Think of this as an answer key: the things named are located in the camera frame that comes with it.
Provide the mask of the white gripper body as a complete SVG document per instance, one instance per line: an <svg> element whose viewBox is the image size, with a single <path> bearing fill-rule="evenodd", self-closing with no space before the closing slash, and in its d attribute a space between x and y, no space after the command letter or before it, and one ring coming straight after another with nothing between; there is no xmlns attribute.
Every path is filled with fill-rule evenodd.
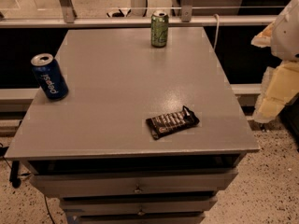
<svg viewBox="0 0 299 224"><path fill-rule="evenodd" d="M291 0L277 16L271 35L271 52L281 60L299 61L299 0Z"/></svg>

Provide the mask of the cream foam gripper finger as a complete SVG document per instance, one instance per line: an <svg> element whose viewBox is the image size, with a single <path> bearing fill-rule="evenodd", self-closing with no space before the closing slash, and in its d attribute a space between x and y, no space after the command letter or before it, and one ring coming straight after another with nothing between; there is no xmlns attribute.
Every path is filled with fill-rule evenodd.
<svg viewBox="0 0 299 224"><path fill-rule="evenodd" d="M262 79L253 120L268 123L299 93L299 62L283 61L278 67L267 67Z"/></svg>
<svg viewBox="0 0 299 224"><path fill-rule="evenodd" d="M274 23L272 22L252 38L251 44L258 48L270 47L273 28Z"/></svg>

